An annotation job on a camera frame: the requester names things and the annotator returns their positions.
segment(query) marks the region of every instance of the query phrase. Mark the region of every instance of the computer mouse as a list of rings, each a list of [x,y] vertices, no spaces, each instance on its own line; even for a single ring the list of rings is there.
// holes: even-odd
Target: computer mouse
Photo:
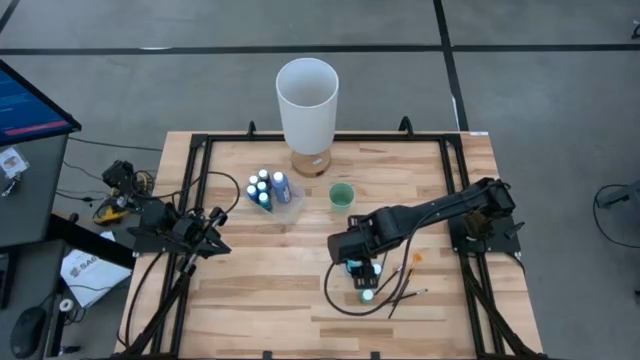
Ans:
[[[16,359],[27,358],[38,350],[47,312],[39,306],[20,314],[11,331],[11,352]]]

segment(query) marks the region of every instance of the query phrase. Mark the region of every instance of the cluster of small bottles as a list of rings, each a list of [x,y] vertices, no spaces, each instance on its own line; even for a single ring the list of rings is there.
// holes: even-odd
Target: cluster of small bottles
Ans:
[[[282,172],[278,171],[270,176],[266,169],[262,169],[258,171],[257,176],[249,176],[249,186],[247,186],[249,198],[267,211],[273,210],[271,190],[280,204],[288,204],[291,201],[289,180]]]

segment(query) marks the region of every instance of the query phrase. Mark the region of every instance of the black desk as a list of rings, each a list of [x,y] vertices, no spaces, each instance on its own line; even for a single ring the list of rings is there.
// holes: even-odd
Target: black desk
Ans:
[[[135,264],[130,249],[51,214],[66,143],[65,135],[19,144],[30,167],[19,189],[0,198],[0,252],[14,254],[16,263],[8,306],[0,310],[0,359],[13,358],[9,335],[22,311],[61,290],[59,273],[66,245],[130,269]],[[0,186],[6,182],[2,176]],[[43,305],[45,334],[31,359],[41,359],[45,350],[57,353],[63,326],[63,319],[54,311],[57,300],[51,297]]]
[[[31,166],[25,171],[20,188],[10,196],[0,198],[3,234],[0,248],[31,244],[45,238],[66,146],[66,136],[17,145]],[[4,174],[0,177],[0,186],[4,188],[8,180]]]

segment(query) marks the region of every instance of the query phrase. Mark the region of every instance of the white paper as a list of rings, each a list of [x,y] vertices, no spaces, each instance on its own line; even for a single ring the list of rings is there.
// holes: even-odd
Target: white paper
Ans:
[[[115,241],[113,232],[100,234],[105,239]],[[84,285],[94,289],[112,288],[131,275],[131,270],[104,261],[80,250],[73,250],[62,260],[60,276],[67,285]],[[88,308],[111,289],[94,291],[81,287],[69,288],[80,306]]]
[[[0,153],[0,166],[2,166],[2,170],[7,174],[7,178],[13,179],[19,173],[27,170],[29,163],[27,163],[15,147],[12,146]]]

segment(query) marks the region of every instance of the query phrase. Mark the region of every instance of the blue screen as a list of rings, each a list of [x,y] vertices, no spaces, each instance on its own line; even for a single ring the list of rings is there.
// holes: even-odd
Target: blue screen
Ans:
[[[0,143],[71,127],[55,110],[0,70]]]

